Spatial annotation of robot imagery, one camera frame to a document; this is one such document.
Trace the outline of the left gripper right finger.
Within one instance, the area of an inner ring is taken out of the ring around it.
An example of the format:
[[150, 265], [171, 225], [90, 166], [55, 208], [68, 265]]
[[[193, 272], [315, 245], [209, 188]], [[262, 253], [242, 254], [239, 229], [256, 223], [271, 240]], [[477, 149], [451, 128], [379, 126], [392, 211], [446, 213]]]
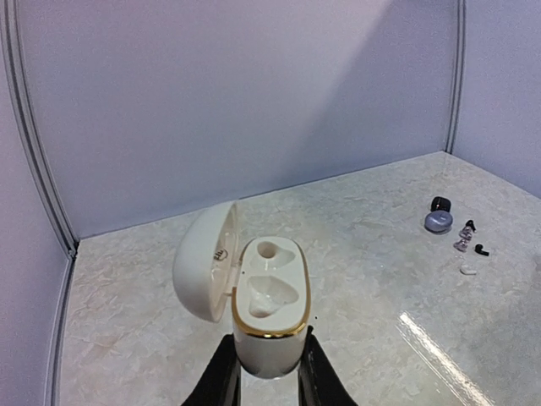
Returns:
[[298, 404], [357, 406], [342, 385], [313, 330], [312, 326], [308, 326], [298, 366]]

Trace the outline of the white earbud charging case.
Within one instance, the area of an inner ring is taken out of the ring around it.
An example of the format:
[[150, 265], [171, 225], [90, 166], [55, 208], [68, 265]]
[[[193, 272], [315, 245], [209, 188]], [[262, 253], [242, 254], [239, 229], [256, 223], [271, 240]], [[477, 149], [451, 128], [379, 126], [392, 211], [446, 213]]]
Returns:
[[308, 263], [292, 239], [263, 236], [241, 246], [239, 235], [236, 202], [204, 209], [177, 247], [174, 291], [204, 321], [217, 323], [231, 308], [242, 367], [262, 379], [280, 378], [297, 367], [308, 333]]

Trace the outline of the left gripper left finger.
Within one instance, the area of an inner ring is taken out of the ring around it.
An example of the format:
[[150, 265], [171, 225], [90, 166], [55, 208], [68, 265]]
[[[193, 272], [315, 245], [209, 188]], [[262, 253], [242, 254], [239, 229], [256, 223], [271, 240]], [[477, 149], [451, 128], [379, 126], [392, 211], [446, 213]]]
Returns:
[[232, 334], [220, 341], [194, 390], [182, 403], [233, 406], [241, 404], [241, 364]]

